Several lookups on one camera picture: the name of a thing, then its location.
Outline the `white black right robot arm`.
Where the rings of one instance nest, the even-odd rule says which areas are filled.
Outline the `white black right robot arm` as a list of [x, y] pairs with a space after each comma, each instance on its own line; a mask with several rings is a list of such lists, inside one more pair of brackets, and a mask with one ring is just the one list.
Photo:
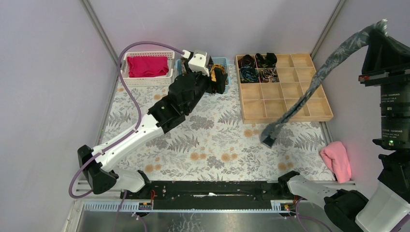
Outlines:
[[356, 190], [326, 189], [297, 172], [281, 176], [278, 195], [293, 195], [321, 207], [344, 232], [397, 232], [410, 218], [410, 49], [386, 30], [363, 29], [343, 42], [318, 69], [304, 95], [276, 123], [279, 127], [311, 98], [328, 74], [350, 55], [367, 47], [358, 80], [380, 88], [381, 136], [373, 143], [390, 154], [378, 156], [382, 171], [370, 198]]

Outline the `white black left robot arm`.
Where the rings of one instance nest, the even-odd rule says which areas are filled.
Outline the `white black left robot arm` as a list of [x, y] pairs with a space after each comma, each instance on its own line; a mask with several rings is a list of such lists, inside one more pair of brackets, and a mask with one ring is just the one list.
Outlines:
[[90, 186], [88, 193], [98, 195], [115, 188], [131, 191], [139, 199], [147, 197], [150, 186], [143, 173], [116, 166], [132, 151], [184, 122], [205, 93], [224, 93], [227, 76], [220, 68], [215, 68], [210, 76], [202, 72], [181, 74], [169, 86], [168, 94], [146, 114], [140, 114], [135, 125], [104, 144], [93, 148], [81, 146], [77, 151], [80, 166], [77, 174], [85, 176]]

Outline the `grey leaf pattern tie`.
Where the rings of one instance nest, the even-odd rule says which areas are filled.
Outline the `grey leaf pattern tie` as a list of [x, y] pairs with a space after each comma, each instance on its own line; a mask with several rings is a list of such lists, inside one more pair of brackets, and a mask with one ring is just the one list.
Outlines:
[[290, 119], [306, 105], [307, 101], [312, 97], [313, 93], [318, 89], [329, 73], [353, 53], [370, 44], [371, 32], [380, 32], [382, 36], [388, 36], [387, 24], [388, 20], [382, 19], [356, 32], [341, 43], [313, 75], [306, 93], [279, 119], [265, 127], [261, 132], [260, 142], [268, 147], [272, 147], [284, 124], [289, 122]]

